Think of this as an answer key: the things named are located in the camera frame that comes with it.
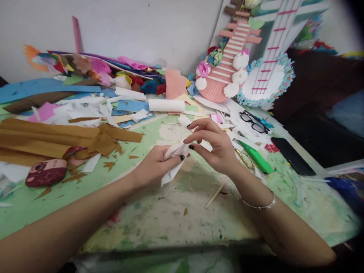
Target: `bamboo skewer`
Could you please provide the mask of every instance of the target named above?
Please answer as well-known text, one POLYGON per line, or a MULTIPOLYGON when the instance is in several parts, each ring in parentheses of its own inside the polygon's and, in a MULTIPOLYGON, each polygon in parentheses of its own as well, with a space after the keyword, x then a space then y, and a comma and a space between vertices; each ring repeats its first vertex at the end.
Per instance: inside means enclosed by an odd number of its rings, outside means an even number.
POLYGON ((225 186, 225 184, 227 183, 227 181, 229 180, 228 177, 226 177, 226 179, 224 180, 224 182, 221 184, 221 186, 217 189, 217 191, 215 192, 215 194, 212 196, 212 198, 210 199, 210 201, 207 203, 207 205, 205 206, 205 208, 207 209, 207 207, 212 203, 212 201, 215 200, 216 196, 219 194, 219 192, 222 190, 222 188, 225 186))

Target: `hand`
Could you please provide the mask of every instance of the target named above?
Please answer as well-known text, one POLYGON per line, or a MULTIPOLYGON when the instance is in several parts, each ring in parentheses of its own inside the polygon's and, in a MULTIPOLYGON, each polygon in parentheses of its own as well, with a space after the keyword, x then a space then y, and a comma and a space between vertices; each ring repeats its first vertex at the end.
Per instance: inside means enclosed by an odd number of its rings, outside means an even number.
POLYGON ((229 175, 234 170, 236 163, 239 163, 229 136, 209 118, 193 121, 188 129, 194 128, 196 128, 194 133, 183 143, 191 143, 194 140, 197 140, 197 143, 201 143, 202 140, 208 141, 213 148, 211 152, 199 144, 191 144, 189 148, 202 156, 216 171, 229 175))
POLYGON ((170 145, 154 146, 140 164, 130 173, 135 183, 139 186, 147 186, 160 183, 162 177, 173 167, 184 160, 184 156, 175 156, 166 161, 163 160, 164 154, 170 145))

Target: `eyeglasses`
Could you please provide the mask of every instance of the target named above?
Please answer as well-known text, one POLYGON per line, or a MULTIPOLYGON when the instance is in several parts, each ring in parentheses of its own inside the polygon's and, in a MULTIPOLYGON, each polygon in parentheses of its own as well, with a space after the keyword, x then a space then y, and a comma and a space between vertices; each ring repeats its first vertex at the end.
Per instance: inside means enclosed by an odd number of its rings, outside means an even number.
POLYGON ((244 112, 240 112, 239 114, 242 120, 252 123, 251 127, 255 131, 266 134, 269 132, 269 129, 256 116, 253 116, 248 111, 245 110, 244 112))

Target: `green table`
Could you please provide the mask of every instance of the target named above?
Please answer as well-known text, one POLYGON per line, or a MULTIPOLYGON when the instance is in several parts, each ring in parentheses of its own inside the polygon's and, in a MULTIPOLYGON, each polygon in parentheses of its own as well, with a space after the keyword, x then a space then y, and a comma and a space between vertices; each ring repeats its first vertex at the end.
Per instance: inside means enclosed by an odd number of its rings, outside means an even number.
MULTIPOLYGON (((37 200, 34 199, 44 189, 23 187, 1 200, 14 206, 0 207, 0 238, 126 175, 154 145, 175 144, 190 134, 177 123, 177 116, 166 114, 141 122, 132 130, 145 134, 142 142, 121 141, 125 153, 117 154, 116 159, 102 157, 94 172, 80 183, 56 184, 49 194, 37 200), (139 158, 129 159, 129 155, 139 158), (108 172, 103 162, 115 165, 108 172)), ((267 161, 276 168, 265 176, 267 186, 330 246, 356 234, 359 220, 336 191, 325 183, 302 182, 280 153, 268 154, 267 161)), ((191 153, 172 182, 130 198, 118 213, 119 221, 103 225, 80 253, 235 245, 259 239, 231 181, 226 186, 228 194, 218 196, 204 209, 224 179, 199 155, 191 153)))

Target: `white wall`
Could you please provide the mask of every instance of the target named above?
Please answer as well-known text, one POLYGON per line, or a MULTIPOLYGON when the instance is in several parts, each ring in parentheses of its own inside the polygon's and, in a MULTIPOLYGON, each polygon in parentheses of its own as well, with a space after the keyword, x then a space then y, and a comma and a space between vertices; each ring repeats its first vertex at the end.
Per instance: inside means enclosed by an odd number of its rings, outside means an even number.
POLYGON ((183 74, 208 49, 222 0, 1 0, 0 76, 10 83, 50 75, 27 64, 24 44, 75 52, 72 16, 85 52, 159 62, 183 74))
POLYGON ((330 0, 330 8, 323 13, 321 41, 335 47, 339 54, 364 50, 359 26, 345 0, 330 0))

